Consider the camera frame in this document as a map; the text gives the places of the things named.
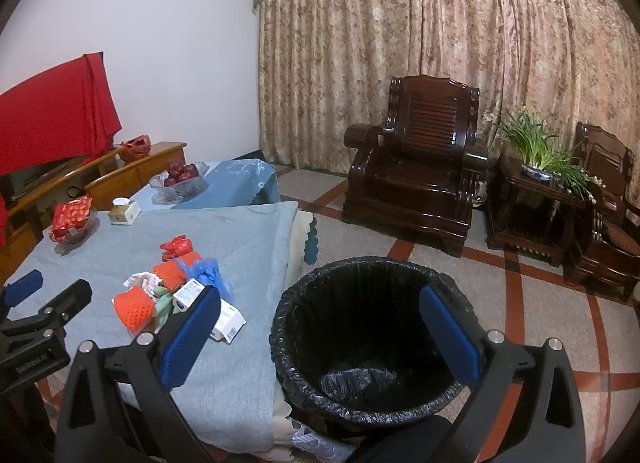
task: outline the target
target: metal screw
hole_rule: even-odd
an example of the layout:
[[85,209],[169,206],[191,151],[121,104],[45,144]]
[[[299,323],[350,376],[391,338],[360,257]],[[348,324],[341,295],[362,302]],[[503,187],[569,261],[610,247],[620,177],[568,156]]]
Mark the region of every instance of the metal screw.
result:
[[154,334],[149,333],[148,331],[141,333],[140,335],[138,335],[138,338],[136,338],[136,342],[141,346],[148,346],[153,341],[154,341]]
[[560,351],[562,349],[562,342],[560,342],[557,338],[550,338],[549,347],[554,351]]
[[88,353],[89,351],[91,351],[94,348],[94,342],[92,342],[91,340],[85,340],[84,342],[82,342],[82,344],[80,345],[79,351],[81,353]]
[[494,344],[502,344],[504,342],[504,333],[502,331],[498,331],[497,329],[492,329],[486,335]]

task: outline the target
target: tissue box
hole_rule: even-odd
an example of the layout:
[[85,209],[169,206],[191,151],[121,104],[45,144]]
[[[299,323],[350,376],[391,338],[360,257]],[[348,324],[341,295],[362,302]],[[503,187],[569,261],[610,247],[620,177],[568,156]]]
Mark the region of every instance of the tissue box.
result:
[[113,200],[114,207],[109,211],[112,225],[130,225],[140,214],[140,204],[127,198]]
[[[203,289],[203,284],[195,279],[190,279],[174,293],[174,306],[180,311],[186,310],[198,298]],[[220,316],[209,336],[213,340],[224,339],[228,344],[231,344],[239,329],[245,324],[246,321],[238,308],[230,305],[226,300],[220,299]]]

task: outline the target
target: table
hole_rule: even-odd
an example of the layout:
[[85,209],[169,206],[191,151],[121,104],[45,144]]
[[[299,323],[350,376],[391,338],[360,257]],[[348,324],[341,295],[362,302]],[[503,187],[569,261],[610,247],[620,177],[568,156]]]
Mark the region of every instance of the table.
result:
[[559,266],[574,240],[575,212],[585,202],[555,181],[537,182],[523,174],[519,158],[503,153],[494,169],[487,197],[487,246],[533,251]]

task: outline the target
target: chair cushion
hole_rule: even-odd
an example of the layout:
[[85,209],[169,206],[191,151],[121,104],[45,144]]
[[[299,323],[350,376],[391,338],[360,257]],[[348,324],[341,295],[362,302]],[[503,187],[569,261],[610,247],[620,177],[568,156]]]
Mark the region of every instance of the chair cushion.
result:
[[618,225],[614,225],[609,221],[603,221],[604,231],[607,238],[613,243],[614,246],[620,250],[624,250],[631,255],[640,255],[640,245],[636,243],[635,239],[622,230]]
[[370,195],[414,210],[451,216],[456,208],[460,172],[418,160],[395,160],[367,183]]

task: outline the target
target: red plastic bag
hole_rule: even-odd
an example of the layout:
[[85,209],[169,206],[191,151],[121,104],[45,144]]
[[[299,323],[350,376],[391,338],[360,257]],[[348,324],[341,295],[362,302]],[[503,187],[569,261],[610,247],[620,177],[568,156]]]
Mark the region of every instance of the red plastic bag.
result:
[[149,151],[151,151],[151,140],[149,135],[140,135],[133,140],[121,143],[120,146],[125,148],[120,153],[120,159],[127,164],[148,156]]
[[89,221],[91,214],[91,196],[82,196],[69,203],[58,205],[53,214],[49,237],[56,243],[63,243],[66,233],[75,228],[80,230]]
[[162,243],[160,248],[166,250],[166,252],[162,253],[162,260],[169,261],[170,259],[174,259],[174,257],[180,257],[181,255],[185,255],[185,253],[191,252],[191,250],[193,250],[193,244],[190,239],[187,239],[187,236],[177,236],[168,243]]

